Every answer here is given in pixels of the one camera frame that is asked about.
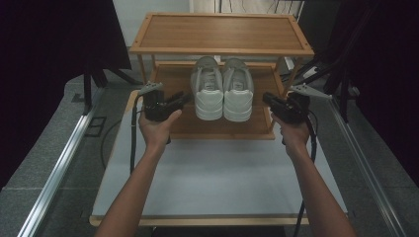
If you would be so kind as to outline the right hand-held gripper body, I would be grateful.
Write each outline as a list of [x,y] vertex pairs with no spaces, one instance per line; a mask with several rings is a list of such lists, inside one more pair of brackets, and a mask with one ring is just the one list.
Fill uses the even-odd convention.
[[309,112],[311,97],[332,98],[331,95],[326,95],[306,84],[291,86],[285,100],[285,108],[280,114],[281,120],[288,124],[303,123]]

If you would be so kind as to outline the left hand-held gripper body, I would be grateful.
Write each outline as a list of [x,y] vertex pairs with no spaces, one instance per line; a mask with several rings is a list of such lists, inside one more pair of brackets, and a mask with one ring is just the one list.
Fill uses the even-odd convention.
[[164,121],[176,111],[175,101],[177,97],[165,98],[162,83],[147,83],[139,90],[142,98],[142,110],[148,120]]

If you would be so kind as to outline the white sneaker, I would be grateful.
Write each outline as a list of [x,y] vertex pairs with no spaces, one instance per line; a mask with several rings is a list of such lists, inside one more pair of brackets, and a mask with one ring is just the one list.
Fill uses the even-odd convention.
[[229,58],[223,68],[223,115],[234,122],[248,121],[252,114],[254,84],[247,65],[238,58]]
[[191,89],[194,95],[196,115],[202,120],[222,117],[222,76],[213,57],[201,57],[191,73]]

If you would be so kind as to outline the wooden shoe rack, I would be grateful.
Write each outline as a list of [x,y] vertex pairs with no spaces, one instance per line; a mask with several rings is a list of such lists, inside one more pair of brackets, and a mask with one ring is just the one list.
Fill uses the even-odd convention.
[[175,122],[174,139],[273,139],[274,123],[262,102],[265,92],[284,97],[292,81],[284,83],[280,62],[296,59],[295,69],[314,52],[292,15],[149,13],[129,50],[139,61],[145,55],[185,55],[183,61],[152,60],[152,71],[143,80],[161,82],[168,95],[191,90],[190,75],[202,55],[271,57],[270,62],[250,60],[247,65],[255,83],[253,113],[246,122],[224,118],[203,121],[192,102]]

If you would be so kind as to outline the person's left hand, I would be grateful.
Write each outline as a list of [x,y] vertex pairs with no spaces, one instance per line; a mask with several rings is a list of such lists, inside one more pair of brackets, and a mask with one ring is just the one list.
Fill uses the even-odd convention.
[[181,116],[181,114],[182,111],[177,110],[164,121],[153,121],[146,118],[146,113],[142,113],[138,120],[138,124],[146,148],[163,149],[167,144],[172,124]]

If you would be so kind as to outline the person's right hand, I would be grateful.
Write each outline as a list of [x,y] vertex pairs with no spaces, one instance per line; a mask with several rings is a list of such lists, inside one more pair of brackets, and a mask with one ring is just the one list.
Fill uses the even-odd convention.
[[288,150],[305,149],[309,137],[309,129],[305,123],[289,124],[271,114],[272,119],[280,126],[281,135]]

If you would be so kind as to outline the black stand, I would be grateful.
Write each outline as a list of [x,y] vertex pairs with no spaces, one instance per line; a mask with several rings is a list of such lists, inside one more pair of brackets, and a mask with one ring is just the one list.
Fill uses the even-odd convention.
[[111,65],[102,59],[88,59],[84,64],[83,74],[83,92],[84,92],[84,111],[83,116],[87,116],[93,108],[92,100],[92,86],[91,81],[94,81],[98,88],[105,88],[108,84],[108,79],[104,73],[107,69],[127,81],[131,85],[142,85],[142,82],[133,79],[126,73],[122,72],[116,66]]
[[337,42],[332,43],[326,49],[316,53],[309,62],[296,72],[296,77],[299,77],[310,68],[314,67],[317,62],[322,61],[326,57],[332,58],[330,64],[308,78],[298,82],[298,85],[303,83],[309,84],[328,74],[329,77],[323,86],[323,92],[327,96],[330,96],[333,95],[337,89],[340,89],[339,114],[344,122],[348,122],[347,101],[349,99],[349,78],[347,61],[359,36],[360,32],[358,30],[353,30],[351,33],[344,34]]

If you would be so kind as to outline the black floor socket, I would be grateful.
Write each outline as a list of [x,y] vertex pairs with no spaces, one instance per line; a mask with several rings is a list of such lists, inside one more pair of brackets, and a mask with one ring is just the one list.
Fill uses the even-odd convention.
[[86,129],[86,137],[100,137],[106,123],[106,117],[93,117]]

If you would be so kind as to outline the black curtain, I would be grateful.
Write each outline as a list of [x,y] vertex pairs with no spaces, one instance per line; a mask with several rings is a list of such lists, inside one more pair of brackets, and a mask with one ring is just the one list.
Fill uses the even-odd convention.
[[0,189],[66,83],[106,66],[130,68],[114,0],[0,0]]
[[341,0],[341,27],[374,10],[350,52],[357,105],[419,187],[419,0]]

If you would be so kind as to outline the metal floor rail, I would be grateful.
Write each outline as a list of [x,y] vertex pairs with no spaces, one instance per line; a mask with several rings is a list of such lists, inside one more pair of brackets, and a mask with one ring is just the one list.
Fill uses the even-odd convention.
[[96,90],[93,95],[93,105],[91,106],[91,110],[85,115],[82,115],[76,123],[17,237],[35,237],[37,234],[37,231],[42,224],[42,220],[44,219],[48,208],[54,199],[60,183],[62,182],[74,154],[81,143],[82,137],[84,136],[93,115],[97,110],[98,104],[104,92],[105,90],[103,88]]
[[335,120],[342,130],[343,136],[348,143],[348,146],[367,184],[367,187],[369,188],[372,197],[377,204],[377,208],[387,226],[387,229],[390,232],[390,235],[392,237],[407,237],[393,205],[390,203],[389,198],[387,197],[380,181],[378,180],[367,159],[367,156],[361,148],[360,143],[356,139],[353,130],[341,116],[338,102],[332,98],[329,101],[329,105]]

